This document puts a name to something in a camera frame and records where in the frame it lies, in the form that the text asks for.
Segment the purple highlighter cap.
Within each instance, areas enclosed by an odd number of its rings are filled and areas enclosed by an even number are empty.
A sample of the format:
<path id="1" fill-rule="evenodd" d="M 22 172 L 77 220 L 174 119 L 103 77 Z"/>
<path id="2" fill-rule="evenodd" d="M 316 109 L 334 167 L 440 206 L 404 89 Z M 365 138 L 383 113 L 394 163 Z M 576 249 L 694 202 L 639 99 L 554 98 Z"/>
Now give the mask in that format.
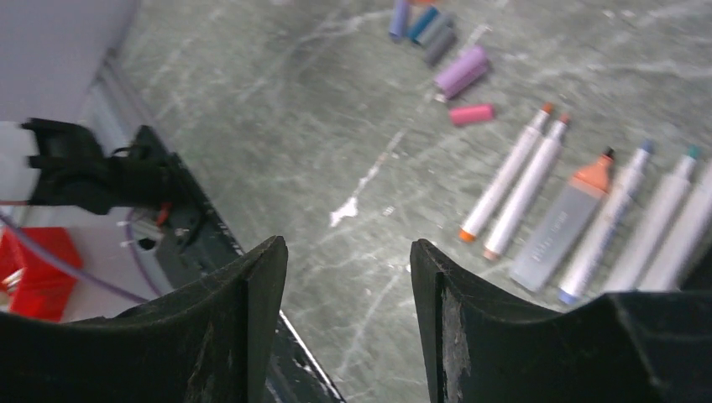
<path id="1" fill-rule="evenodd" d="M 439 72 L 434 83 L 442 99 L 450 100 L 485 74 L 489 66 L 485 48 L 475 45 Z"/>

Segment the white pen grey cap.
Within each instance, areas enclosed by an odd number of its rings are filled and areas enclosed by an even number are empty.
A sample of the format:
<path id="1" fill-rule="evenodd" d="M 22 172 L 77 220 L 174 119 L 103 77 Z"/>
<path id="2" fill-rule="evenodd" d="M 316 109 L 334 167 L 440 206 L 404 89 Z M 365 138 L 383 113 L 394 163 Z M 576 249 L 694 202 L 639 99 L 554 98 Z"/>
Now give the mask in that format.
<path id="1" fill-rule="evenodd" d="M 484 243 L 483 256 L 487 260 L 497 260 L 507 250 L 521 220 L 558 160 L 569 123 L 570 115 L 564 113 L 552 124 L 547 136 L 517 182 Z"/>

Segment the white pen blue cap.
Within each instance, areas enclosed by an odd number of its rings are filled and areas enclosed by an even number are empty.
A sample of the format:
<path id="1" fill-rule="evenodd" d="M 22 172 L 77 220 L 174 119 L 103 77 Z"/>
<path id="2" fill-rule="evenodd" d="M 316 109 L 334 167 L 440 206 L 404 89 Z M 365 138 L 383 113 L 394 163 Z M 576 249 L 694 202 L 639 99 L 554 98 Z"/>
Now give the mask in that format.
<path id="1" fill-rule="evenodd" d="M 688 275 L 688 265 L 711 221 L 711 163 L 703 171 L 677 221 L 640 281 L 640 291 L 678 289 Z"/>

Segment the black base frame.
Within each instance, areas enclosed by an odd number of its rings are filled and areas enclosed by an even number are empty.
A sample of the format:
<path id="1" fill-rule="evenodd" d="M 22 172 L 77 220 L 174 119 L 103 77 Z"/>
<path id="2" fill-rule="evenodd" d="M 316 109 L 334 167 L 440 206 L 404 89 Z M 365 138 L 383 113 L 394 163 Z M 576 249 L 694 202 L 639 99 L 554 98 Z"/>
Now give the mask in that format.
<path id="1" fill-rule="evenodd" d="M 148 126 L 133 157 L 165 164 L 180 195 L 159 214 L 156 258 L 171 306 L 198 332 L 195 402 L 339 402 L 342 396 L 280 309 L 288 249 L 280 236 L 244 251 L 181 158 Z"/>

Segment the white marker orange end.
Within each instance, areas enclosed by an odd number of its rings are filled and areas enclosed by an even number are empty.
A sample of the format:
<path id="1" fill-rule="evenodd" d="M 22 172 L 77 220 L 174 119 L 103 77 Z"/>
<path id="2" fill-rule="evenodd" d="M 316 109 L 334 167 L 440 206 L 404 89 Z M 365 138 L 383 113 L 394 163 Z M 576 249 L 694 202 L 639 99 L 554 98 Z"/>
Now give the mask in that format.
<path id="1" fill-rule="evenodd" d="M 510 153 L 505 157 L 494 177 L 460 226 L 458 236 L 467 243 L 473 242 L 492 218 L 513 180 L 521 170 L 534 144 L 542 136 L 542 129 L 550 118 L 554 105 L 542 105 L 529 123 L 520 131 Z"/>

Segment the white pen teal cap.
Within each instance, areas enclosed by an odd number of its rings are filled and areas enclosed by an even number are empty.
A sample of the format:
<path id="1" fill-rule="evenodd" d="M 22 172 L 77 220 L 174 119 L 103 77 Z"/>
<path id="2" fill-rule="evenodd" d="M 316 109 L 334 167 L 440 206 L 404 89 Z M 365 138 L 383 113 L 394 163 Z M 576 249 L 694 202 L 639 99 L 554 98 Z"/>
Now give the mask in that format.
<path id="1" fill-rule="evenodd" d="M 634 290 L 667 234 L 691 186 L 699 160 L 699 147 L 691 145 L 674 169 L 659 181 L 636 228 L 602 287 L 604 293 Z"/>

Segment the red bin outside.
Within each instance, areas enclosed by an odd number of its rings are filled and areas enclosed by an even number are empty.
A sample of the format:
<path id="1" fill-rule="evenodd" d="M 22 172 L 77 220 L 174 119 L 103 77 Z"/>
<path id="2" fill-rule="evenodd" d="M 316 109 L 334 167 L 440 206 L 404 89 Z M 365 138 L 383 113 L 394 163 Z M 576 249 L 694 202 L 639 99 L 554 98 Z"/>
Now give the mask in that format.
<path id="1" fill-rule="evenodd" d="M 65 228 L 25 228 L 40 246 L 77 269 L 83 261 Z M 1 292 L 8 310 L 23 317 L 59 322 L 77 279 L 45 262 L 4 229 L 1 237 Z"/>

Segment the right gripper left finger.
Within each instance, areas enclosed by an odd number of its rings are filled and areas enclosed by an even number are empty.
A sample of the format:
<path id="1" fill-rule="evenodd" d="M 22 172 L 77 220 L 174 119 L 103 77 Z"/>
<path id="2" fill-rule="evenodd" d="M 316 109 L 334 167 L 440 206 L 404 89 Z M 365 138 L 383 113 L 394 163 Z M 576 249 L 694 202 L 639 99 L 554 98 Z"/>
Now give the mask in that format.
<path id="1" fill-rule="evenodd" d="M 113 318 L 1 317 L 4 402 L 259 402 L 288 249 L 231 264 Z"/>

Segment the pink marker cap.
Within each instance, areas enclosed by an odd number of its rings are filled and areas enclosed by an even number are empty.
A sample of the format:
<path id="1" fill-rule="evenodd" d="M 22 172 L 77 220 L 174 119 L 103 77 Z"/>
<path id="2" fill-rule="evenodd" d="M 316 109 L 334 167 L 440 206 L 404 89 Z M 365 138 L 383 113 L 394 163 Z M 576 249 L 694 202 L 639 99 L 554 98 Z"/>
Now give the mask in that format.
<path id="1" fill-rule="evenodd" d="M 454 126 L 466 126 L 474 123 L 491 121 L 495 117 L 495 108 L 490 103 L 453 107 L 448 116 Z"/>

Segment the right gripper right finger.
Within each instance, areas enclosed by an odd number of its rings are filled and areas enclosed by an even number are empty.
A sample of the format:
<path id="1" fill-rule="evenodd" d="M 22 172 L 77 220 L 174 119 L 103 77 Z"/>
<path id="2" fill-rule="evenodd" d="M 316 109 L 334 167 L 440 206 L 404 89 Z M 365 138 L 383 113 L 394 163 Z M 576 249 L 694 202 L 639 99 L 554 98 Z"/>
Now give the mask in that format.
<path id="1" fill-rule="evenodd" d="M 708 402 L 711 292 L 604 294 L 561 313 L 411 246 L 433 402 Z"/>

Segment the dark grey pen cap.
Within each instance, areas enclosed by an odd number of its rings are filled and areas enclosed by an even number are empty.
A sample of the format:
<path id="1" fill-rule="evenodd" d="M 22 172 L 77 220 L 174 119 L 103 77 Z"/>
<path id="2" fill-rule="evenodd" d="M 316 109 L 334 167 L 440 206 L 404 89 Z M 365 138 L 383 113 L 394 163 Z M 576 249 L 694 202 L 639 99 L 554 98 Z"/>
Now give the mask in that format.
<path id="1" fill-rule="evenodd" d="M 436 38 L 426 47 L 424 62 L 429 67 L 436 66 L 445 54 L 453 47 L 457 41 L 457 34 L 454 27 L 446 27 Z"/>

